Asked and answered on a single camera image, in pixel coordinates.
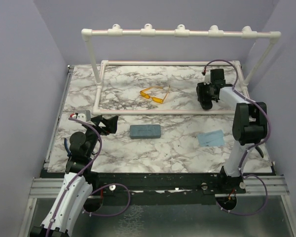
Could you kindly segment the black glasses case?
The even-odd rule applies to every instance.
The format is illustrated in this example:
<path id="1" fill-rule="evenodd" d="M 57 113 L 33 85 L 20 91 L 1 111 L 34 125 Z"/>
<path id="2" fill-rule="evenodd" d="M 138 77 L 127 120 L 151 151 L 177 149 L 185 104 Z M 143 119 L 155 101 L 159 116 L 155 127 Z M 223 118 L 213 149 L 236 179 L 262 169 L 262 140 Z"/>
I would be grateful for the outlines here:
<path id="1" fill-rule="evenodd" d="M 204 109 L 204 110 L 211 110 L 213 107 L 213 103 L 211 100 L 202 100 L 200 102 L 200 105 L 201 105 L 202 109 Z"/>

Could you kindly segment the blue-grey glasses case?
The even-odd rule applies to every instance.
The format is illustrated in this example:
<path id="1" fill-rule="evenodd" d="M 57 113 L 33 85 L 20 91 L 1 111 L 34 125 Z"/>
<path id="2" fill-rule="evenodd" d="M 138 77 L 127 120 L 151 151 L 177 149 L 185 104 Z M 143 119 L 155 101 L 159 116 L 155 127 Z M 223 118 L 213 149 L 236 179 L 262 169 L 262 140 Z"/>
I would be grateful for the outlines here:
<path id="1" fill-rule="evenodd" d="M 130 126 L 131 139 L 155 139 L 161 137 L 159 124 L 139 124 Z"/>

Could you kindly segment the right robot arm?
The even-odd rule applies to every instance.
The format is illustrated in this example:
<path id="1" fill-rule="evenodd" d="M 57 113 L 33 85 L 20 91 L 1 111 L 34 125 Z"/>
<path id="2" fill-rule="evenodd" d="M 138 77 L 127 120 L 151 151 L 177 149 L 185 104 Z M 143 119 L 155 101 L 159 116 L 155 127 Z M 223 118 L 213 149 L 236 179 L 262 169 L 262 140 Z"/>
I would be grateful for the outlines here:
<path id="1" fill-rule="evenodd" d="M 214 101 L 223 101 L 234 109 L 234 145 L 223 166 L 226 176 L 217 180 L 218 190 L 228 193 L 235 186 L 231 177 L 242 175 L 250 149 L 258 146 L 268 135 L 267 107 L 264 102 L 252 101 L 237 91 L 234 85 L 226 83 L 223 69 L 210 70 L 209 74 L 203 70 L 202 75 L 205 76 L 204 81 L 196 87 L 202 109 L 212 109 Z"/>

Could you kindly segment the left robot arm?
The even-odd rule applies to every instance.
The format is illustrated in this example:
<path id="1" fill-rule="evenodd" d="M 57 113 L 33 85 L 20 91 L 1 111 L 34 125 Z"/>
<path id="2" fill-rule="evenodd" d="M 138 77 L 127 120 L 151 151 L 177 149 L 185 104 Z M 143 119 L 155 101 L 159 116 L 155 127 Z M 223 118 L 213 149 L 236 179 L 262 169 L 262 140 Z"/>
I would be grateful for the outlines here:
<path id="1" fill-rule="evenodd" d="M 109 119 L 96 116 L 89 122 L 82 121 L 79 114 L 72 114 L 70 121 L 81 124 L 86 131 L 75 132 L 70 137 L 69 160 L 66 165 L 61 189 L 47 216 L 38 227 L 32 227 L 31 237 L 70 237 L 79 213 L 89 195 L 99 189 L 99 182 L 89 178 L 95 159 L 103 145 L 102 136 L 117 132 L 118 116 Z"/>

